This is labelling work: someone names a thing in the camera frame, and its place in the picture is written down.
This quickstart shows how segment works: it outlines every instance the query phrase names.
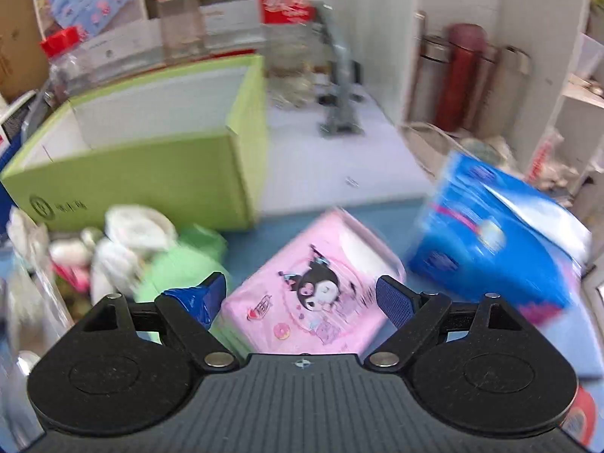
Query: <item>green box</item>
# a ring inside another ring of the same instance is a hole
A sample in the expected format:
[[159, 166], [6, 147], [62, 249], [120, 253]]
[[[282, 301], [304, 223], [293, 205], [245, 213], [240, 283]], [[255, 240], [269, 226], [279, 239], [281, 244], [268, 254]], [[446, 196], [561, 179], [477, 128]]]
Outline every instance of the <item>green box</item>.
[[267, 164], [262, 57], [153, 72], [70, 99], [0, 177], [52, 230], [104, 225], [142, 204], [177, 228], [252, 226]]

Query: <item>red bottle cap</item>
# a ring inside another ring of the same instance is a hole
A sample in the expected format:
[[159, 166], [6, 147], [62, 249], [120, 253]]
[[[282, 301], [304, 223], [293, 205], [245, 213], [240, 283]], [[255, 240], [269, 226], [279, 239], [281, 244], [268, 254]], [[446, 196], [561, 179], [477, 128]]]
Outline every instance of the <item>red bottle cap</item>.
[[68, 49], [80, 43], [77, 27], [67, 27], [50, 36], [46, 41], [40, 43], [40, 47], [46, 53], [48, 59], [63, 54]]

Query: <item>gray ribbed panel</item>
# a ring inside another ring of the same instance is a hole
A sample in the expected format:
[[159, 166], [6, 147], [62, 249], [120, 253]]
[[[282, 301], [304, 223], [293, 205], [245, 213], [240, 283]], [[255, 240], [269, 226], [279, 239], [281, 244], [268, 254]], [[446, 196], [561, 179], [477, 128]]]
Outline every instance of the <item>gray ribbed panel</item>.
[[[307, 359], [305, 369], [294, 363]], [[355, 356], [256, 355], [206, 378], [164, 423], [131, 436], [83, 439], [49, 433], [31, 453], [569, 453], [562, 431], [536, 438], [475, 437], [441, 424], [397, 376]]]

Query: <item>blue gripper pad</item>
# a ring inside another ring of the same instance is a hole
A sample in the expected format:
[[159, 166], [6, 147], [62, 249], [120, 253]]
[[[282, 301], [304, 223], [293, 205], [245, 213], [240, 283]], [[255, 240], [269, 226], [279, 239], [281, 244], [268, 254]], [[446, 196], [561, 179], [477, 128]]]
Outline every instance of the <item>blue gripper pad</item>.
[[407, 286], [382, 276], [376, 283], [377, 305], [396, 328], [401, 328], [419, 310], [420, 295]]

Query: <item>red bottle label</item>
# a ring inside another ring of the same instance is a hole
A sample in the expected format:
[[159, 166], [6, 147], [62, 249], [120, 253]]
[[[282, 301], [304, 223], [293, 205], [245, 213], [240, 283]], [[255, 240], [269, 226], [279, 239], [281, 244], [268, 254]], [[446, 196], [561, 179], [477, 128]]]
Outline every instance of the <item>red bottle label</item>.
[[309, 0], [260, 0], [262, 23], [268, 25], [308, 22], [312, 18]]

